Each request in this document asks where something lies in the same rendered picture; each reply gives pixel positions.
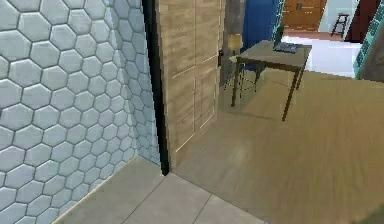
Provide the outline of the light wooden room door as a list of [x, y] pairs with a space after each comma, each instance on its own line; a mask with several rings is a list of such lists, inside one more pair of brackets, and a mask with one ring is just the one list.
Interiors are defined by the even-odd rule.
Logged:
[[225, 0], [156, 0], [170, 168], [216, 121]]

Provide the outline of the small yellow shade lamp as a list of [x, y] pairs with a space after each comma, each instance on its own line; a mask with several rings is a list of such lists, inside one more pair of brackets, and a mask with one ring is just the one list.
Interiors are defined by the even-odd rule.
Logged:
[[241, 34], [231, 34], [228, 37], [228, 48], [231, 50], [232, 54], [235, 55], [243, 47], [242, 35]]

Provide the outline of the brown wooden table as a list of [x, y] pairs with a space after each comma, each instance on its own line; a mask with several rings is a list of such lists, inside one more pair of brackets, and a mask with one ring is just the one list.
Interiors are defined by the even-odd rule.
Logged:
[[260, 67], [264, 67], [292, 72], [294, 76], [292, 78], [291, 87], [282, 115], [282, 121], [285, 121], [288, 115], [293, 92], [298, 90], [300, 87], [312, 46], [301, 45], [295, 54], [290, 54], [274, 51], [273, 44], [273, 41], [262, 40], [236, 57], [231, 106], [234, 107], [236, 105], [237, 90], [239, 89], [239, 71], [242, 63], [255, 66], [256, 71], [259, 71]]

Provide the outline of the dark laptop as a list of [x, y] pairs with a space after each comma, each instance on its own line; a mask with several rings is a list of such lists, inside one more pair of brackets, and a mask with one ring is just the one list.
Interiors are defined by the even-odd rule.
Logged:
[[276, 52], [295, 54], [301, 47], [302, 44], [280, 42], [274, 46], [273, 50]]

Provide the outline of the orange wooden cupboard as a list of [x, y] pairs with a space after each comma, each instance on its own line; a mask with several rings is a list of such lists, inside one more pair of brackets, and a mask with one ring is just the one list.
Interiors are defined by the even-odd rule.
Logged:
[[327, 0], [285, 0], [281, 23], [287, 29], [317, 31]]

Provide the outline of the dark wooden stool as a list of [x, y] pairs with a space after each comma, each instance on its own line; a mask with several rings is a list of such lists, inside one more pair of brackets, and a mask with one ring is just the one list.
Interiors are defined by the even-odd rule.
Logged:
[[346, 13], [339, 13], [336, 19], [336, 22], [333, 26], [331, 35], [338, 35], [340, 37], [343, 37], [345, 34], [345, 29], [347, 25], [349, 15]]

